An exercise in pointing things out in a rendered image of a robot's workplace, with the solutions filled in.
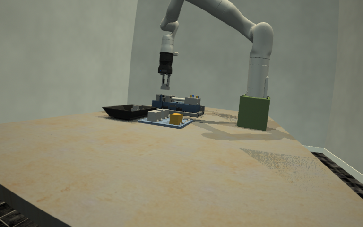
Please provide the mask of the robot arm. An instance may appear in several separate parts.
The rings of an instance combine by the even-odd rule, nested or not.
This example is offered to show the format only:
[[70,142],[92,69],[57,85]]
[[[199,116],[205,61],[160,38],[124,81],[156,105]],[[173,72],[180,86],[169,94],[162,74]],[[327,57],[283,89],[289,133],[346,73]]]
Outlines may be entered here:
[[179,27],[177,20],[184,1],[196,5],[225,22],[253,43],[249,58],[246,96],[267,98],[269,61],[274,36],[272,27],[265,22],[257,25],[252,23],[228,0],[171,0],[160,27],[163,31],[172,33],[163,35],[162,44],[174,45],[174,38]]

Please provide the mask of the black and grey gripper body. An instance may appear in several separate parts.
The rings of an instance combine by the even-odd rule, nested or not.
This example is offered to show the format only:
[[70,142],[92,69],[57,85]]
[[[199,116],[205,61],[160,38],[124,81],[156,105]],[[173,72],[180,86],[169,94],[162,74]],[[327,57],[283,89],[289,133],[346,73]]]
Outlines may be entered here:
[[158,73],[172,74],[173,56],[178,56],[177,52],[173,52],[172,44],[162,44],[160,50],[160,65]]

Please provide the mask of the tan rectangular block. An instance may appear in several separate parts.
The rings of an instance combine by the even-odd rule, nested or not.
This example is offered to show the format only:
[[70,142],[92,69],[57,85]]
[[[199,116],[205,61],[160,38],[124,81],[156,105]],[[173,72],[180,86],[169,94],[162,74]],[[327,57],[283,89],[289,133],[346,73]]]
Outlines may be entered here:
[[164,119],[169,115],[169,109],[158,109],[157,111],[162,111],[161,118]]

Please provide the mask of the yellow-orange block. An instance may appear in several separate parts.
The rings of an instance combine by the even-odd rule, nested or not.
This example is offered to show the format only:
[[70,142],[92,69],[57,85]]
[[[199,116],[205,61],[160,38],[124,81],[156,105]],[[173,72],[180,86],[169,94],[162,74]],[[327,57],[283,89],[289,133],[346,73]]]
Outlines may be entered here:
[[183,114],[182,113],[173,113],[170,114],[169,124],[179,125],[182,123]]

